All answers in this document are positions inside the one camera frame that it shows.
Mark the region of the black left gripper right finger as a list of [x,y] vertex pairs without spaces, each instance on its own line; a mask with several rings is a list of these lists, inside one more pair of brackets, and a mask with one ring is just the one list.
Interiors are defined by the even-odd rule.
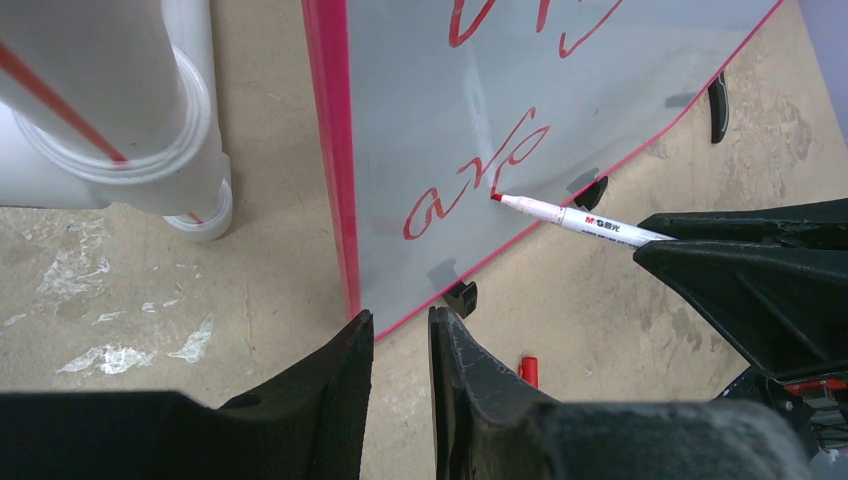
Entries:
[[428,313],[440,479],[808,479],[789,423],[745,400],[561,402]]

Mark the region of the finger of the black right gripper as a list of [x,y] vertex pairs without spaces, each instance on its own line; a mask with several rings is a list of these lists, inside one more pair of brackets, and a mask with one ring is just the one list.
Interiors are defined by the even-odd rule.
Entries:
[[679,240],[845,251],[847,201],[837,199],[753,211],[656,213],[638,226]]
[[767,376],[794,381],[846,371],[846,252],[662,241],[633,259]]

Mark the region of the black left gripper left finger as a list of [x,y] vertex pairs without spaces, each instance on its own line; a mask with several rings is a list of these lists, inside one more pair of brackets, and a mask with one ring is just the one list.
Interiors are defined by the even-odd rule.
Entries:
[[327,344],[219,408],[176,391],[5,393],[5,479],[356,479],[374,324],[360,312]]

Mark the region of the pink-rimmed whiteboard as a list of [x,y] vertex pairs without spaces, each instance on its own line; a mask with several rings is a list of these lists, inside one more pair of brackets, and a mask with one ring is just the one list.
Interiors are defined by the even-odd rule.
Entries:
[[346,305],[384,337],[663,135],[774,1],[306,1]]

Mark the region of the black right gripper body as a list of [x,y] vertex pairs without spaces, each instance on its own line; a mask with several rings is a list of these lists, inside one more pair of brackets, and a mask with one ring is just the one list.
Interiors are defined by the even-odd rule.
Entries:
[[776,411],[798,434],[807,454],[847,456],[847,376],[781,383],[750,367],[719,399],[747,400]]

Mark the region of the red white marker pen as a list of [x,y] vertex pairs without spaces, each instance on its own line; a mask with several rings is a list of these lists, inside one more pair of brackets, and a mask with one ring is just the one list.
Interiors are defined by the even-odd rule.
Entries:
[[674,237],[598,216],[575,208],[563,207],[526,196],[494,193],[495,202],[565,230],[624,246],[631,250],[654,241],[673,241]]

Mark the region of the red marker cap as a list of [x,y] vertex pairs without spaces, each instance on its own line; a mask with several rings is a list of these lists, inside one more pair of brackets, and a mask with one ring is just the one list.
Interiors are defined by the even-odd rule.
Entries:
[[519,368],[519,376],[529,385],[539,388],[539,366],[538,359],[534,356],[524,356],[521,358]]

